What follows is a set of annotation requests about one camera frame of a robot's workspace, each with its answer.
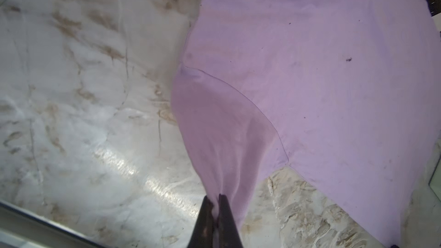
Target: marble surface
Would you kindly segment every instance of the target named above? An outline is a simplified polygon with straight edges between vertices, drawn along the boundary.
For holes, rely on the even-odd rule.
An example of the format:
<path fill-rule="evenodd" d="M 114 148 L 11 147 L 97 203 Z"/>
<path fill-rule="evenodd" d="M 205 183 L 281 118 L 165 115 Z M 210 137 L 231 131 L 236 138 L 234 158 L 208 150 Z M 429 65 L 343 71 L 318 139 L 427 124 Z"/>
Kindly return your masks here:
<path fill-rule="evenodd" d="M 112 247 L 186 247 L 205 192 L 169 98 L 199 2 L 1 6 L 0 199 Z M 404 216 L 408 247 L 441 242 L 437 148 Z M 290 169 L 258 186 L 240 233 L 245 247 L 381 247 Z"/>

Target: black object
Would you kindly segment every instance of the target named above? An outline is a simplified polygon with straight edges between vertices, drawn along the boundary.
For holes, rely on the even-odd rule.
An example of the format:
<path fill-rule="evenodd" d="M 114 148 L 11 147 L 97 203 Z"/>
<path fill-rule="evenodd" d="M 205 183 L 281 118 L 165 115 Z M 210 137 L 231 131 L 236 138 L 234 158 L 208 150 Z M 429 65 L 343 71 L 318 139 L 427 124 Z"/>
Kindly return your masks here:
<path fill-rule="evenodd" d="M 426 0 L 432 16 L 441 13 L 441 0 Z"/>
<path fill-rule="evenodd" d="M 211 214 L 212 209 L 213 203 L 205 196 L 187 248 L 213 247 L 213 233 L 216 224 Z M 217 228 L 219 231 L 219 248 L 243 248 L 227 196 L 222 194 L 219 195 Z"/>

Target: purple t-shirt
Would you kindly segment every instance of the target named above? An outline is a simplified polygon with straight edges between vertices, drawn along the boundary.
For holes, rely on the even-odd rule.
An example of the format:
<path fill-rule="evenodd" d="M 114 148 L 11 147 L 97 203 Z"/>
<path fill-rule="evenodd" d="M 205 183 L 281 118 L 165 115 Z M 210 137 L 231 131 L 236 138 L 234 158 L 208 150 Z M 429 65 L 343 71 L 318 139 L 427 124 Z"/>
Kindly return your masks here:
<path fill-rule="evenodd" d="M 390 246 L 441 130 L 440 75 L 425 0 L 202 0 L 172 108 L 237 224 L 289 165 Z"/>

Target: shirt sleeve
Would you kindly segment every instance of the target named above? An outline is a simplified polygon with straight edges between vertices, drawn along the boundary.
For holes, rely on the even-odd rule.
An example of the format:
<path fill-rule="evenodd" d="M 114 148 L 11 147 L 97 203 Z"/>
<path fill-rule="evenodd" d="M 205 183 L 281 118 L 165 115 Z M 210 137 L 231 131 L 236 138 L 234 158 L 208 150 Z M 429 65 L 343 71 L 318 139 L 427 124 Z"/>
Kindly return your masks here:
<path fill-rule="evenodd" d="M 265 115 L 227 83 L 180 65 L 172 110 L 185 147 L 218 216 L 218 195 L 228 197 L 238 228 L 257 181 L 288 159 Z"/>

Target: wrinkled fabric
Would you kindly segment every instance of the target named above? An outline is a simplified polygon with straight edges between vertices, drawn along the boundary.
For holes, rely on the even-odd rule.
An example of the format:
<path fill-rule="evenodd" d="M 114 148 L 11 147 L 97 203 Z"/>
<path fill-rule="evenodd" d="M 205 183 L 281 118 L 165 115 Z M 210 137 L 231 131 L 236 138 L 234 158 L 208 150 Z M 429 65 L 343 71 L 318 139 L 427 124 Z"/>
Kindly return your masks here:
<path fill-rule="evenodd" d="M 237 225 L 289 165 L 389 247 L 441 129 L 440 75 L 425 0 L 202 0 L 172 109 Z"/>

